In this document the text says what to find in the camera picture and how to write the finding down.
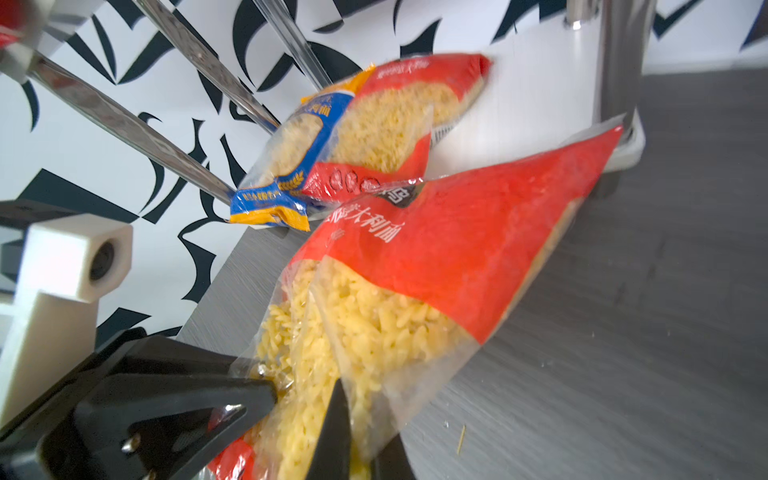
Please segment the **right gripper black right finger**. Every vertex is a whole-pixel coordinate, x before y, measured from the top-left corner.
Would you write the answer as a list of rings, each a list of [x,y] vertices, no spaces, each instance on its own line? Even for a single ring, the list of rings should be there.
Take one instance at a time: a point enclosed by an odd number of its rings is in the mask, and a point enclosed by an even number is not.
[[[370,471],[372,480],[416,480],[400,435],[371,461]]]

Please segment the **red macaroni bag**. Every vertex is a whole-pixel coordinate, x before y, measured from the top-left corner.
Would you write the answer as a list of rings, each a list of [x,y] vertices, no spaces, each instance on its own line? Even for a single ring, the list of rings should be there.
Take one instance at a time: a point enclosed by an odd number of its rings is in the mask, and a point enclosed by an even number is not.
[[[434,135],[450,131],[481,94],[493,62],[479,53],[394,60],[366,72],[296,193],[349,200],[421,179]]]
[[[305,479],[341,379],[349,479],[371,479],[371,461],[520,302],[622,132],[604,122],[554,150],[335,209],[281,272],[231,369],[272,381],[276,404],[203,477]]]

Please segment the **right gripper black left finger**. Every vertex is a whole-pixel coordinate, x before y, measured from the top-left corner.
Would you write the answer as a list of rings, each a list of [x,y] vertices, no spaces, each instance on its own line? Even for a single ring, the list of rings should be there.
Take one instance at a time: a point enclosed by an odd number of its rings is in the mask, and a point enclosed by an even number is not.
[[[325,419],[309,466],[306,480],[348,480],[350,478],[352,434],[349,406],[341,379],[328,404]]]

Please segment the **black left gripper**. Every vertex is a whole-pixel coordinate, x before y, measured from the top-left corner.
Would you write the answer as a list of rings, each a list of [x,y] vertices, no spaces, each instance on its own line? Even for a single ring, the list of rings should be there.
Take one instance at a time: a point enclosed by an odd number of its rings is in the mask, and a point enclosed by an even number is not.
[[[227,376],[234,361],[124,330],[1,429],[1,477],[191,479],[276,403],[271,382]]]

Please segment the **blue orecchiette pasta bag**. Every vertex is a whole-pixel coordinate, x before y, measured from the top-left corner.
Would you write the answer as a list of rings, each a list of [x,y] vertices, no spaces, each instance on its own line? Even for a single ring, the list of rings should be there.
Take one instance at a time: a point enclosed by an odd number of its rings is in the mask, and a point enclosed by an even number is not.
[[[272,134],[230,203],[234,224],[310,229],[300,190],[373,66],[304,98]]]

